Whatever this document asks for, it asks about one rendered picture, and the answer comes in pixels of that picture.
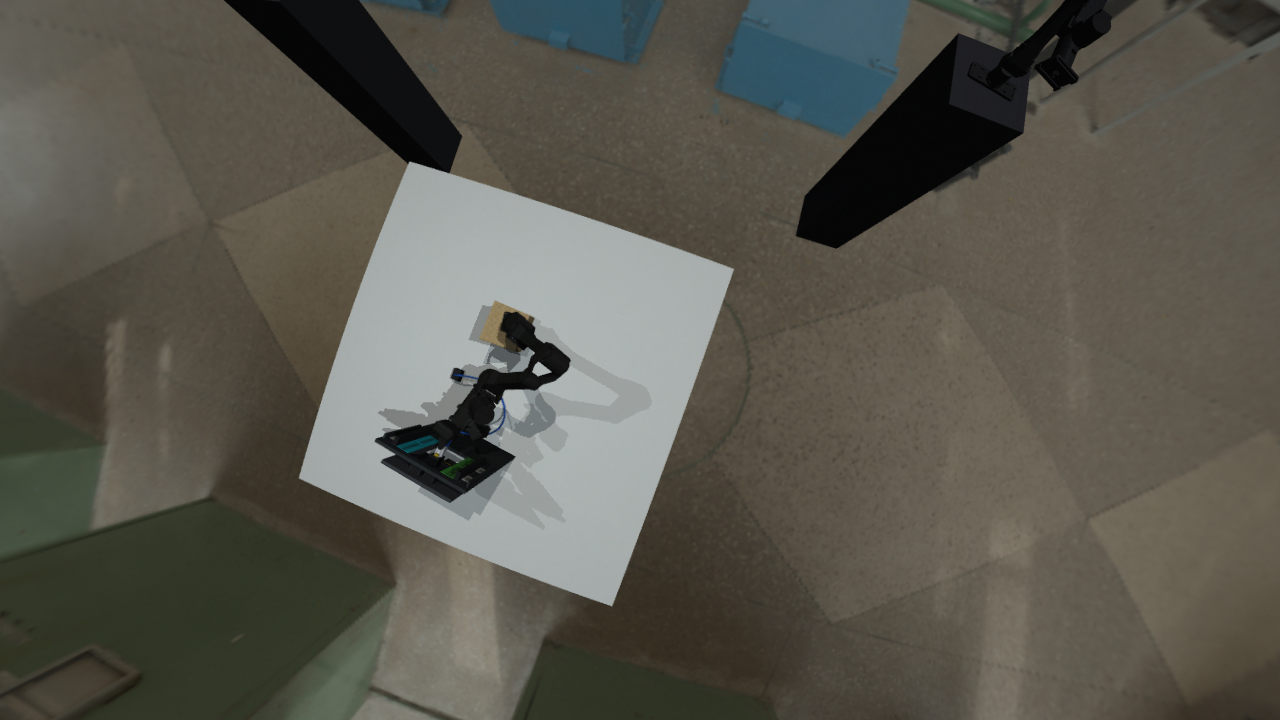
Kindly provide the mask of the blue cable with plug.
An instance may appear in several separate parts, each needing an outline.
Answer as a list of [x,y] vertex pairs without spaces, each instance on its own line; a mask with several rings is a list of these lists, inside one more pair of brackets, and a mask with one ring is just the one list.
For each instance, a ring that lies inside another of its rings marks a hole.
[[[470,379],[475,379],[475,380],[477,380],[477,378],[474,378],[474,377],[468,377],[468,375],[457,375],[457,377],[465,377],[465,378],[470,378]],[[506,405],[504,405],[504,401],[503,401],[503,398],[502,398],[502,404],[503,404],[503,407],[504,407],[504,418],[503,418],[503,421],[500,423],[500,427],[502,427],[502,425],[503,425],[503,423],[506,421]],[[500,429],[500,427],[499,427],[499,428],[497,428],[495,430]],[[490,432],[490,433],[488,433],[488,434],[490,436],[490,434],[493,434],[493,433],[494,433],[495,430],[492,430],[492,432]],[[465,434],[465,436],[470,436],[468,433],[465,433],[463,430],[461,430],[460,433],[462,433],[462,434]],[[444,454],[445,454],[445,450],[448,448],[448,446],[449,446],[449,445],[451,445],[451,442],[449,442],[448,445],[445,445],[445,447],[443,447],[442,450],[439,450],[439,448],[436,447],[436,451],[435,451],[434,456],[436,456],[436,457],[443,457],[443,456],[444,456]]]

